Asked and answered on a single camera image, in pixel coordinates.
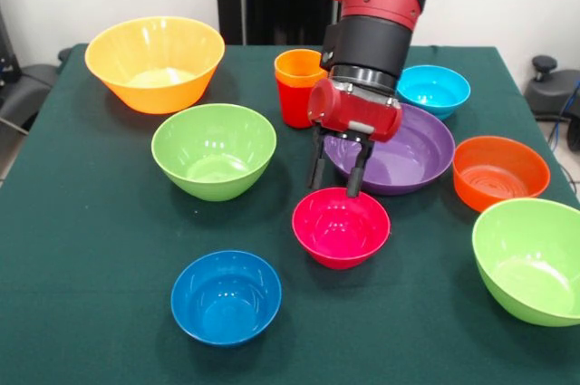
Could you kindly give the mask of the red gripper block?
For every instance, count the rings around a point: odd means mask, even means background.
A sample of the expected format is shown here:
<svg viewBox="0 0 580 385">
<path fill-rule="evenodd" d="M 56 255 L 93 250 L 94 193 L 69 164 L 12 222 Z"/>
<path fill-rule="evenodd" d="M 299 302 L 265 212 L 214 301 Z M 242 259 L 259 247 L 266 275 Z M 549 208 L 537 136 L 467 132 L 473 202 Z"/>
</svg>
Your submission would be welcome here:
<svg viewBox="0 0 580 385">
<path fill-rule="evenodd" d="M 358 197 L 374 141 L 390 140 L 402 123 L 402 106 L 393 97 L 330 78 L 319 81 L 310 94 L 307 116 L 314 125 L 312 166 L 307 186 L 318 189 L 324 174 L 324 136 L 327 130 L 345 133 L 361 145 L 349 174 L 347 196 Z"/>
</svg>

